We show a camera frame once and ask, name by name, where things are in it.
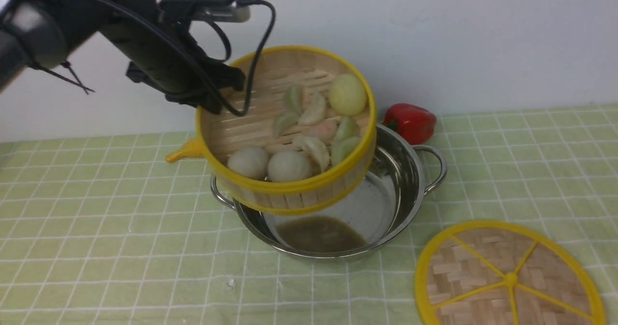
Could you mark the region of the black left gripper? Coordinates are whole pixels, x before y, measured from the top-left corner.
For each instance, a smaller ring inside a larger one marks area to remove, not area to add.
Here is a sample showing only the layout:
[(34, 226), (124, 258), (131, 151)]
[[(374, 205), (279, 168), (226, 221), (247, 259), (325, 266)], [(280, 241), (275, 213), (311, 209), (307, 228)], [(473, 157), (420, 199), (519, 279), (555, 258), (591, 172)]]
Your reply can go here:
[(100, 32), (129, 58), (126, 76), (134, 82), (163, 92), (168, 102), (203, 107), (214, 114), (223, 107), (216, 96), (220, 90), (244, 88), (242, 70), (208, 57), (188, 29), (167, 23), (158, 7), (135, 12), (167, 34), (185, 55), (179, 55), (142, 23), (115, 12)]

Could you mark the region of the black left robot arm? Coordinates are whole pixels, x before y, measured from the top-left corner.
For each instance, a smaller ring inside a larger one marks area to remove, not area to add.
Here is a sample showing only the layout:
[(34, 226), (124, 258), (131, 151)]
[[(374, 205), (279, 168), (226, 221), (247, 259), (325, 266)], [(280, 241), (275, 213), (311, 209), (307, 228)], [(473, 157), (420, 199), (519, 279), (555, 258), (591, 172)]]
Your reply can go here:
[(1, 85), (31, 68), (89, 94), (68, 58), (100, 33), (128, 59), (131, 81), (169, 102), (245, 116), (255, 65), (244, 74), (226, 63), (231, 46), (219, 24), (245, 23), (254, 4), (264, 1), (1, 0)]

